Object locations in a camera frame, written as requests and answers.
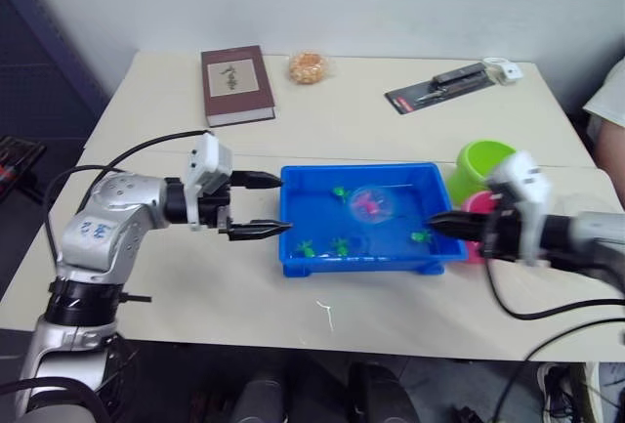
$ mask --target blue plastic tray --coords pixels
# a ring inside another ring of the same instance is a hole
[[[444,262],[467,257],[464,242],[425,225],[451,209],[435,164],[286,166],[281,177],[280,218],[293,223],[280,237],[286,276],[397,270],[440,275]],[[336,188],[348,195],[338,196]],[[363,199],[380,203],[365,210]]]

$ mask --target pink cup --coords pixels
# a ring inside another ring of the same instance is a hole
[[[491,198],[492,192],[488,190],[479,191],[471,195],[462,204],[462,211],[468,211],[470,213],[488,214],[492,213],[495,209],[495,200]],[[467,260],[468,264],[480,264],[482,258],[479,254],[479,242],[467,241]]]

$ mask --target green plastic toy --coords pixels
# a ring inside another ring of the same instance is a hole
[[[432,233],[428,230],[417,231],[416,233],[410,233],[410,238],[415,242],[432,242]]]
[[[297,244],[297,251],[298,252],[302,252],[304,254],[304,257],[306,257],[307,259],[310,259],[311,257],[314,257],[314,251],[313,248],[311,247],[313,245],[313,242],[311,240],[303,240],[302,242],[300,242],[299,244]]]
[[[336,249],[336,253],[339,257],[347,257],[350,254],[350,248],[347,239],[334,239],[332,241],[332,247]]]
[[[345,187],[335,187],[332,189],[332,193],[341,198],[341,201],[345,203],[351,192],[349,190],[345,190]]]

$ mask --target brown book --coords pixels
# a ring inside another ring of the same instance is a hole
[[[202,52],[202,80],[209,126],[275,118],[270,81],[258,45]]]

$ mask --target white wall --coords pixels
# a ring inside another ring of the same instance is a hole
[[[623,53],[625,0],[43,0],[112,93],[137,49],[537,62],[567,109]]]

